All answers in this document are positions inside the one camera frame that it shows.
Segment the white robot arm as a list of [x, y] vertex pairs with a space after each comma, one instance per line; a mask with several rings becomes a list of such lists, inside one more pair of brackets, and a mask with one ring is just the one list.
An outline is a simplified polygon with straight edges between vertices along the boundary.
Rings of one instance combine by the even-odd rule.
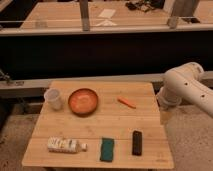
[[168, 110], [186, 100], [213, 118], [213, 90], [201, 83], [203, 75], [204, 69], [196, 62], [167, 70], [156, 95], [160, 107]]

